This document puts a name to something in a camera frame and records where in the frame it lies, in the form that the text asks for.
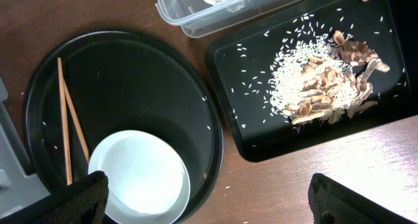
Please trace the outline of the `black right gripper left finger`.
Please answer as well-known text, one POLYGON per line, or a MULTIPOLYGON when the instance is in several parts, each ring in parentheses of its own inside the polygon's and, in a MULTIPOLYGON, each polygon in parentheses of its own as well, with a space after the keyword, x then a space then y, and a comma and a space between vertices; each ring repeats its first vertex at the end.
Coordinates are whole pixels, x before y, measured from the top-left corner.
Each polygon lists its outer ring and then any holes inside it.
POLYGON ((108 194, 108 177, 103 171, 96 171, 2 218, 1 224, 102 223, 108 194))

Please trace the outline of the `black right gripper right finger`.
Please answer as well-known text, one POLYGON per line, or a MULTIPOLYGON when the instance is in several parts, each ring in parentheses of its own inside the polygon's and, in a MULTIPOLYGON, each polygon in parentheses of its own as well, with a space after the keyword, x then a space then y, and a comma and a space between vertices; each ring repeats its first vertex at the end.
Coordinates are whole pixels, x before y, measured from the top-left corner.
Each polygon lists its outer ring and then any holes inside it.
POLYGON ((320 173, 312 176, 308 188, 308 203, 315 224, 413 224, 413 221, 320 173))

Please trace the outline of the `grey round plate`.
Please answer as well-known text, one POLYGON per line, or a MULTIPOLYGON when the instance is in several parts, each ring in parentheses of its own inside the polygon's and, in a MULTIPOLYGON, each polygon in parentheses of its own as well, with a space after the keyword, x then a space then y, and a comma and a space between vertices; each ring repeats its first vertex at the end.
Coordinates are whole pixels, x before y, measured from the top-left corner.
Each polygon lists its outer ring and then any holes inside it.
POLYGON ((149 133, 126 130, 104 138, 89 160, 88 172, 97 171, 108 178, 105 214, 116 223, 175 223, 189 202, 184 162, 149 133))

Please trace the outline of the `wooden chopstick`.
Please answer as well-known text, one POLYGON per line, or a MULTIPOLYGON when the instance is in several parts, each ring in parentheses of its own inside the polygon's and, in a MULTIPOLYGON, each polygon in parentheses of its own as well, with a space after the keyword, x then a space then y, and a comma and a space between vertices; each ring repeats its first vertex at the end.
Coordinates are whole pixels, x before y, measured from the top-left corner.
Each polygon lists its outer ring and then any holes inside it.
POLYGON ((67 185, 71 185, 72 184, 72 168, 71 168, 71 152, 70 152, 70 145, 69 145, 67 103, 66 103, 66 96, 65 96, 62 60, 60 57, 57 59, 57 69, 58 69, 59 98, 60 98, 60 109, 61 109, 61 126, 62 126, 62 133, 63 133, 63 148, 64 148, 64 155, 65 155, 65 174, 66 174, 67 185))
POLYGON ((64 82, 64 92, 65 92, 65 98, 66 98, 66 101, 67 101, 67 105, 69 107, 71 117, 72 117, 75 129, 76 129, 76 134, 78 136, 78 139, 80 141, 80 145, 82 147, 82 151, 84 153, 84 157, 86 158, 86 162, 89 163, 89 161, 90 161, 89 149, 88 149, 86 139, 84 137, 84 134, 83 134, 83 131, 82 131, 82 128, 81 128, 81 124, 80 124, 79 119, 78 119, 78 115, 76 113, 76 109, 73 105, 68 87, 67 87, 65 82, 64 82))

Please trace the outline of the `pile of food scraps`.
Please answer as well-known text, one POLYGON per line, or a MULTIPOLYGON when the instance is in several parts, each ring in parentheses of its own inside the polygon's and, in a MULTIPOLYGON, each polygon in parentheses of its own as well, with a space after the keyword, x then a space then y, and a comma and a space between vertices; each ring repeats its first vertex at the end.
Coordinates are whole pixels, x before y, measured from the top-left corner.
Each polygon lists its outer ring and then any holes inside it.
POLYGON ((369 78, 390 69, 367 43, 339 30, 300 40, 294 48, 282 46, 270 66, 270 114, 292 125, 352 118, 377 105, 369 100, 374 90, 369 78))

